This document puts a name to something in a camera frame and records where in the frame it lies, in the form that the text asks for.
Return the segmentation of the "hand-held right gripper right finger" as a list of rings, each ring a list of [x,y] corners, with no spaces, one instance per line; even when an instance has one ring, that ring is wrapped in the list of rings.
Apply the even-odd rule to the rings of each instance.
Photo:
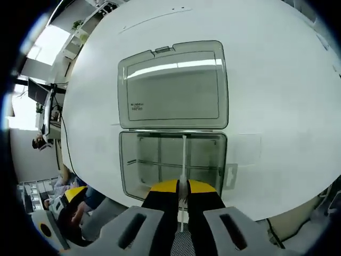
[[[197,255],[280,255],[266,230],[235,207],[225,207],[216,189],[188,180],[189,230]]]

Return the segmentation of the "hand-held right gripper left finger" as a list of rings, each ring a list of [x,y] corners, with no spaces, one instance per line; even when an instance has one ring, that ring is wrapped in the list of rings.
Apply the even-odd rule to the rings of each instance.
[[[170,255],[178,216],[178,180],[153,185],[141,207],[132,206],[103,227],[102,255]]]

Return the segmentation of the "person's left hand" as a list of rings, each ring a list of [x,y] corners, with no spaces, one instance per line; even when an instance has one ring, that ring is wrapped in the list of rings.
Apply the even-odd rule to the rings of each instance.
[[[78,207],[77,210],[75,211],[74,215],[72,216],[71,219],[71,223],[73,225],[79,225],[79,223],[82,220],[83,214],[88,212],[88,205],[85,202],[81,202]]]

